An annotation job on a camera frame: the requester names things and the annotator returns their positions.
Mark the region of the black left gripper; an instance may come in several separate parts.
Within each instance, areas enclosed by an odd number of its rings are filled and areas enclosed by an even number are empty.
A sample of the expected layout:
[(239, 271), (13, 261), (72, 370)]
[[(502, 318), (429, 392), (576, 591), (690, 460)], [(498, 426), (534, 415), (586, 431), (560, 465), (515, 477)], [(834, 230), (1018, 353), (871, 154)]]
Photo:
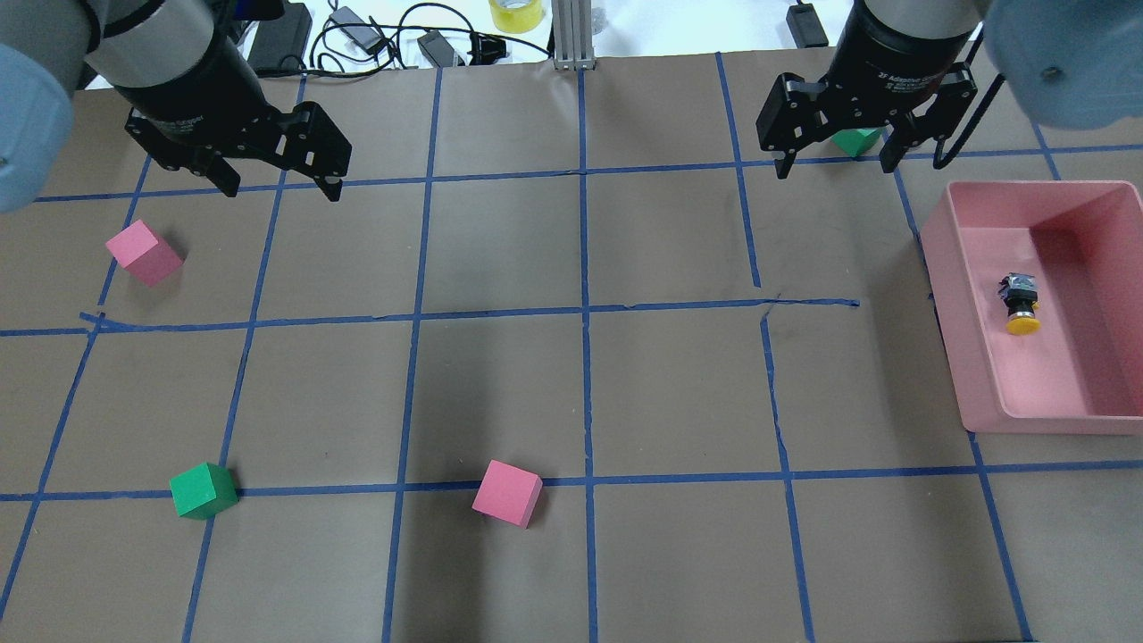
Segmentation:
[(125, 130), (167, 171), (191, 171), (235, 198), (241, 178), (229, 162), (251, 159), (275, 172), (302, 172), (331, 203), (342, 196), (354, 151), (346, 134), (315, 102), (302, 102), (291, 113), (270, 105), (225, 34), (213, 34), (179, 77), (117, 90), (131, 105)]

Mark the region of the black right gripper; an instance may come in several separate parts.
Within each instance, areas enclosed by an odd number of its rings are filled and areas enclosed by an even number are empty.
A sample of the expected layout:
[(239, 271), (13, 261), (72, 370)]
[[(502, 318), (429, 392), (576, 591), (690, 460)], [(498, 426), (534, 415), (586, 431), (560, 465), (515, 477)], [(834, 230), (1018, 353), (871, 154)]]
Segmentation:
[(972, 69), (958, 56), (977, 24), (976, 5), (853, 5), (823, 77), (781, 73), (756, 118), (777, 180), (788, 179), (806, 146), (834, 130), (886, 122), (884, 172), (928, 139), (938, 143), (932, 167), (951, 163), (942, 151), (977, 95)]

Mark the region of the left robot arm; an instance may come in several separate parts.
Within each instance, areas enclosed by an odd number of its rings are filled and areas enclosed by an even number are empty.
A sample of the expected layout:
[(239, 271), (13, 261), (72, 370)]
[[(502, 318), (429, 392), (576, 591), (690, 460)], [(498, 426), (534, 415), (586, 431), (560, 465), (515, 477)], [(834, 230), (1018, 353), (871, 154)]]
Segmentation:
[(289, 111), (203, 1), (3, 1), (3, 212), (39, 196), (74, 122), (73, 95), (94, 70), (130, 107), (125, 130), (166, 171), (235, 196), (234, 159), (298, 172), (338, 201), (352, 151), (315, 102)]

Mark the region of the green cube near right arm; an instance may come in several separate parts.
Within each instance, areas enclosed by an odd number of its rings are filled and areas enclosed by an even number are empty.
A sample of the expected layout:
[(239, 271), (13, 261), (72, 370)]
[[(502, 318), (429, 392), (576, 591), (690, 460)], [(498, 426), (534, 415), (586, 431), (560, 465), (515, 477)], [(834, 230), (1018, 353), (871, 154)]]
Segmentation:
[(885, 128), (849, 128), (832, 134), (830, 142), (844, 156), (857, 159), (868, 155), (882, 140), (884, 134)]

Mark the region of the pink cube near left arm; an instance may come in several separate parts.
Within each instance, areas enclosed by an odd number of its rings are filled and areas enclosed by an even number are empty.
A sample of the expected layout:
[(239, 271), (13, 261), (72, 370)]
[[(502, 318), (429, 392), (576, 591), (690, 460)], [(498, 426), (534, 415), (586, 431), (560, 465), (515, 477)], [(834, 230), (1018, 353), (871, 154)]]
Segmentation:
[(174, 247), (145, 222), (131, 222), (104, 246), (120, 267), (147, 288), (155, 288), (184, 264)]

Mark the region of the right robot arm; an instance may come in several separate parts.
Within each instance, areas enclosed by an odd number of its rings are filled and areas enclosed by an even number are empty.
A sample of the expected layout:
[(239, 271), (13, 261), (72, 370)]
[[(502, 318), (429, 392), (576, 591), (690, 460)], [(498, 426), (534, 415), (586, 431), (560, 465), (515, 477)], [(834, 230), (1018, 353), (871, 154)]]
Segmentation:
[(816, 81), (782, 73), (756, 118), (780, 179), (806, 146), (887, 128), (884, 172), (935, 144), (956, 159), (1004, 87), (1030, 121), (1097, 129), (1138, 118), (1140, 1), (855, 1)]

